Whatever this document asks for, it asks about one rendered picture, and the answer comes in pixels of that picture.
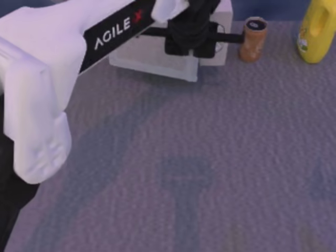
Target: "mustard bottle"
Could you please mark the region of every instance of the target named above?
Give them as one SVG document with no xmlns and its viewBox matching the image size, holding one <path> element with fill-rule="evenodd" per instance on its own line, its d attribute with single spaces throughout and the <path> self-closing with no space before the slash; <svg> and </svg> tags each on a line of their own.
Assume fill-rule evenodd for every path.
<svg viewBox="0 0 336 252">
<path fill-rule="evenodd" d="M 311 0 L 300 27 L 297 46 L 301 57 L 311 64 L 327 54 L 336 31 L 336 0 Z"/>
</svg>

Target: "brown can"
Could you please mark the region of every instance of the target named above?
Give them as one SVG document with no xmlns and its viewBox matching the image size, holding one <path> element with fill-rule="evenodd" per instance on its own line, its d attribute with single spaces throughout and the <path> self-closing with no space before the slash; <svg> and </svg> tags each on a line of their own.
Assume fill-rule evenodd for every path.
<svg viewBox="0 0 336 252">
<path fill-rule="evenodd" d="M 239 49 L 239 57 L 245 62 L 260 58 L 267 34 L 267 22 L 261 17 L 250 17 L 244 24 L 245 40 Z"/>
</svg>

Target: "box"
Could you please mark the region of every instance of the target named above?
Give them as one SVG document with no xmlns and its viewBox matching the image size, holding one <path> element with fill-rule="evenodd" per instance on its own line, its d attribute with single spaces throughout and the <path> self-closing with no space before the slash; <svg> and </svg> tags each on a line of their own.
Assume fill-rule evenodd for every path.
<svg viewBox="0 0 336 252">
<path fill-rule="evenodd" d="M 222 0 L 211 20 L 222 26 L 222 31 L 229 33 L 233 19 L 230 0 Z M 153 27 L 166 27 L 167 24 L 155 23 Z M 223 66 L 226 61 L 227 43 L 218 43 L 215 58 L 198 59 L 190 56 L 172 56 L 164 52 L 162 37 L 139 36 L 132 38 L 109 55 L 110 65 L 133 69 L 136 71 L 182 79 L 189 82 L 197 81 L 199 66 Z"/>
</svg>

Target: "red x logo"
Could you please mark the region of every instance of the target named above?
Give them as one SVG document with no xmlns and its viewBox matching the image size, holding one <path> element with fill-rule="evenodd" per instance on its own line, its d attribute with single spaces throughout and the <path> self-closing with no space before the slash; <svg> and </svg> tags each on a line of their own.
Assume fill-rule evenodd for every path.
<svg viewBox="0 0 336 252">
<path fill-rule="evenodd" d="M 142 13 L 143 11 L 141 9 L 134 13 L 133 23 L 136 24 L 142 19 Z"/>
</svg>

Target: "gray table surface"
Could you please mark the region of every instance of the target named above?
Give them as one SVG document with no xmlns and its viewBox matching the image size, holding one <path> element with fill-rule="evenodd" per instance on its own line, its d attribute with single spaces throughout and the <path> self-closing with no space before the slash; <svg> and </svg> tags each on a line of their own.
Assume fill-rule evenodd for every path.
<svg viewBox="0 0 336 252">
<path fill-rule="evenodd" d="M 107 60 L 81 76 L 72 153 L 7 251 L 336 251 L 336 47 L 306 64 L 296 25 L 271 22 L 254 64 L 230 45 L 198 83 Z"/>
</svg>

